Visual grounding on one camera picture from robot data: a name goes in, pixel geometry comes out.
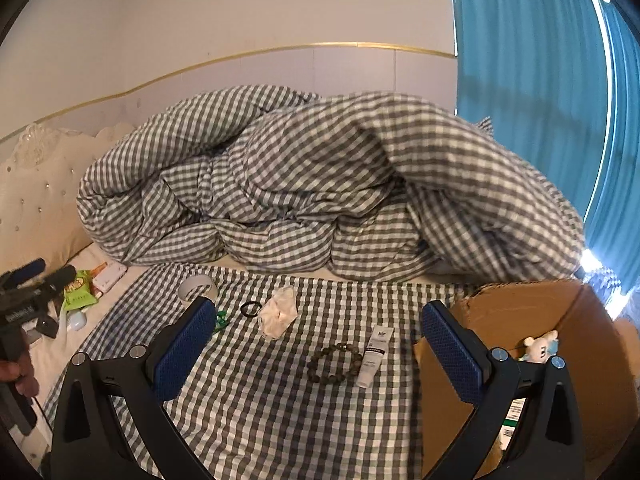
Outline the person's left hand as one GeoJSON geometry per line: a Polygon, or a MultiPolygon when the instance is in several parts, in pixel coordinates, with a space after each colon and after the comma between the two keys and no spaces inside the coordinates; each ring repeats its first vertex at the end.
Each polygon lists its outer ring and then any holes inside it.
{"type": "Polygon", "coordinates": [[[0,361],[0,382],[14,384],[17,392],[26,398],[34,398],[39,393],[39,384],[27,350],[15,362],[0,361]]]}

